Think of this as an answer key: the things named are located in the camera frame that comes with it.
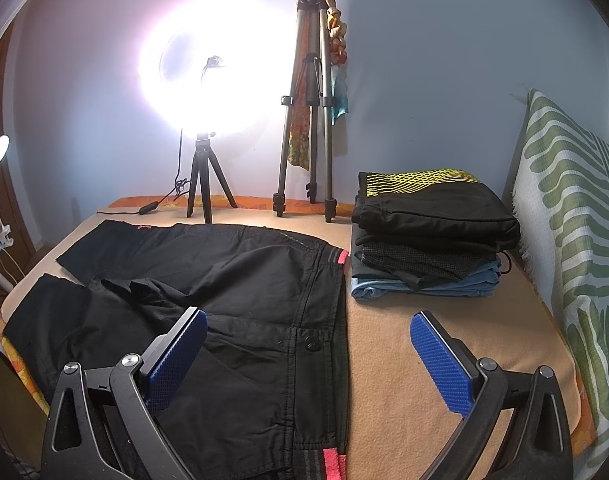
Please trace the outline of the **black pants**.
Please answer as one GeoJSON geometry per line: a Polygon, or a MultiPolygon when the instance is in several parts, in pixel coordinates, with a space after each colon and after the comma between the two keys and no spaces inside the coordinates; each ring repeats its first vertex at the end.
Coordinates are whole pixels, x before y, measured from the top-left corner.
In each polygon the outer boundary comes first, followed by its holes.
{"type": "Polygon", "coordinates": [[[58,259],[4,334],[50,398],[65,364],[143,352],[185,309],[208,335],[160,414],[197,479],[338,479],[349,405],[341,251],[296,232],[106,220],[58,259]]]}

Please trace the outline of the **tall grey tripod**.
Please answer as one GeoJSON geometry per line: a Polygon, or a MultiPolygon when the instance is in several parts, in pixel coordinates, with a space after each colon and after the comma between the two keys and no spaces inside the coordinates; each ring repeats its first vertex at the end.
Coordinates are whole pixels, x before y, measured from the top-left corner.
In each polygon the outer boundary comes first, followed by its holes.
{"type": "MultiPolygon", "coordinates": [[[[305,66],[305,88],[307,111],[310,114],[310,168],[306,169],[309,174],[309,183],[306,185],[306,197],[310,202],[317,201],[317,166],[318,166],[318,142],[324,142],[324,166],[325,166],[325,183],[324,183],[324,216],[325,220],[330,222],[336,218],[337,200],[333,196],[333,124],[331,123],[331,106],[333,105],[333,95],[331,94],[331,67],[330,54],[328,44],[328,34],[326,26],[321,22],[324,16],[324,10],[321,7],[321,2],[318,3],[318,10],[297,10],[297,35],[298,27],[302,25],[302,21],[309,17],[312,23],[312,30],[309,32],[309,47],[306,49],[307,64],[305,66]]],[[[295,90],[295,85],[292,83],[294,76],[294,64],[292,64],[291,81],[289,91],[284,96],[295,90]]],[[[287,180],[287,162],[288,153],[288,127],[291,122],[291,116],[294,110],[291,105],[283,104],[283,97],[280,99],[280,104],[286,107],[285,125],[282,139],[282,149],[280,150],[280,166],[278,166],[278,181],[277,191],[273,195],[273,211],[277,216],[282,216],[286,212],[286,180],[287,180]]]]}

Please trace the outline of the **light blue folded garment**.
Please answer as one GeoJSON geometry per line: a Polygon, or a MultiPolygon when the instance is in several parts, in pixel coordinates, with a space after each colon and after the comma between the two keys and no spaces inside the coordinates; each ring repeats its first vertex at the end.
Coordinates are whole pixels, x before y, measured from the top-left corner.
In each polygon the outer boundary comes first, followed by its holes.
{"type": "Polygon", "coordinates": [[[458,282],[443,283],[424,288],[411,288],[398,278],[351,278],[351,296],[359,301],[373,301],[389,292],[436,297],[490,297],[501,281],[501,260],[484,263],[458,282]]]}

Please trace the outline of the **colourful scarf on tripod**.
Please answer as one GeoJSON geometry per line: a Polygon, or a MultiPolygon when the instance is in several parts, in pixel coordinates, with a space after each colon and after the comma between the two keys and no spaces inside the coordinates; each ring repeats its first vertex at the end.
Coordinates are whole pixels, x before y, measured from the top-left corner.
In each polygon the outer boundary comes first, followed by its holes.
{"type": "MultiPolygon", "coordinates": [[[[344,73],[340,67],[347,63],[347,24],[341,20],[341,11],[336,5],[336,0],[298,0],[297,10],[318,10],[318,3],[324,10],[321,22],[326,26],[330,54],[331,67],[331,94],[333,95],[333,105],[331,106],[331,123],[336,125],[339,118],[349,113],[347,104],[347,86],[343,79],[344,73]]],[[[306,49],[309,47],[309,32],[312,30],[312,23],[307,16],[302,25],[298,27],[297,53],[294,63],[294,76],[292,83],[295,90],[289,96],[283,97],[284,105],[291,105],[294,112],[288,127],[288,153],[287,162],[291,165],[303,169],[310,168],[310,114],[307,111],[306,88],[305,88],[305,66],[307,64],[306,49]]]]}

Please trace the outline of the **black mesh folded garment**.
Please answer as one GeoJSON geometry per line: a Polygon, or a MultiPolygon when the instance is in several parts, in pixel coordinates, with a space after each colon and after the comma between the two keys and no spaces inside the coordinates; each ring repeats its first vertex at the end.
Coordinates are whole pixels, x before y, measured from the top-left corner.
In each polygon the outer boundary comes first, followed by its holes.
{"type": "Polygon", "coordinates": [[[464,280],[483,266],[497,263],[494,252],[445,252],[384,242],[359,246],[355,256],[365,266],[389,274],[406,273],[417,278],[441,278],[451,282],[464,280]]]}

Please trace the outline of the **green white patterned pillow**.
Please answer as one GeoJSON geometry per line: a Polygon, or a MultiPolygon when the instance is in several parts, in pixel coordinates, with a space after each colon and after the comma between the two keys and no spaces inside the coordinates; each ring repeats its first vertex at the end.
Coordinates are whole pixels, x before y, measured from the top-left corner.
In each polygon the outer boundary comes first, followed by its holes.
{"type": "Polygon", "coordinates": [[[590,479],[609,456],[609,144],[536,89],[513,211],[522,260],[574,359],[574,475],[590,479]]]}

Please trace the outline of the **small black tripod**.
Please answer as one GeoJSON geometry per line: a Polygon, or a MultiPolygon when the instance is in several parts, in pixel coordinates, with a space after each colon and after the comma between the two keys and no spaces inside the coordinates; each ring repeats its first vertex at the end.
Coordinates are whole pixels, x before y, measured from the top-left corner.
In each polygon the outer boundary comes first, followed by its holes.
{"type": "Polygon", "coordinates": [[[211,145],[212,134],[197,136],[195,141],[195,151],[190,168],[190,189],[188,190],[186,217],[190,218],[195,209],[196,194],[200,191],[202,215],[207,224],[213,222],[210,170],[213,170],[228,203],[232,208],[237,208],[237,203],[233,192],[228,185],[219,159],[214,153],[211,145]]]}

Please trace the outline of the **black yellow folded garment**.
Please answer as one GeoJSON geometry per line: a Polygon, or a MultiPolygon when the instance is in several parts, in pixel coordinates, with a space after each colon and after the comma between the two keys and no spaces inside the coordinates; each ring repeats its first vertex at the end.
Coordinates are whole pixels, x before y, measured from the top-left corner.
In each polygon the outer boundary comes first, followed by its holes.
{"type": "Polygon", "coordinates": [[[520,224],[502,200],[464,170],[359,174],[352,212],[359,246],[475,247],[502,252],[517,246],[520,224]]]}

